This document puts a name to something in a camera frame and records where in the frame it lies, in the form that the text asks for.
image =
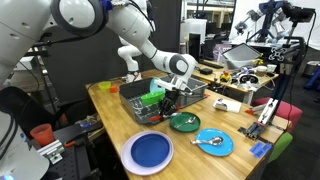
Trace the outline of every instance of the red cup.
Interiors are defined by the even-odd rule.
[[[30,131],[31,136],[44,147],[54,141],[54,135],[50,124],[42,124]]]

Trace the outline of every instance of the red chair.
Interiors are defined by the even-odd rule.
[[[259,106],[262,104],[266,104],[268,101],[269,101],[269,97],[260,98],[260,99],[253,101],[252,106]],[[294,127],[296,126],[296,124],[298,123],[298,121],[302,115],[302,111],[301,111],[301,109],[292,105],[292,110],[290,112],[290,115],[289,115],[289,112],[290,112],[290,104],[286,103],[284,101],[281,101],[279,108],[276,112],[276,115],[283,118],[283,119],[287,119],[287,120],[291,121],[291,126],[289,126],[287,129],[287,131],[291,133],[293,131]]]

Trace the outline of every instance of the table leg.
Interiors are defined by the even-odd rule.
[[[245,93],[242,102],[245,104],[251,105],[253,93],[254,93],[253,91],[249,91],[248,93]]]

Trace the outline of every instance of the green bowl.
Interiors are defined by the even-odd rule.
[[[164,98],[164,92],[152,92],[141,96],[141,100],[144,105],[148,106],[150,104],[158,103],[160,100]]]

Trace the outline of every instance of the metal spoon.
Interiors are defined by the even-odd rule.
[[[193,117],[189,118],[186,122],[181,123],[181,124],[179,124],[179,125],[176,125],[176,126],[174,126],[174,127],[175,127],[175,128],[179,128],[180,126],[185,125],[185,124],[193,124],[195,121],[196,121],[196,117],[193,116]]]
[[[191,140],[191,144],[211,144],[214,146],[218,146],[223,142],[223,138],[220,136],[215,136],[210,140]]]

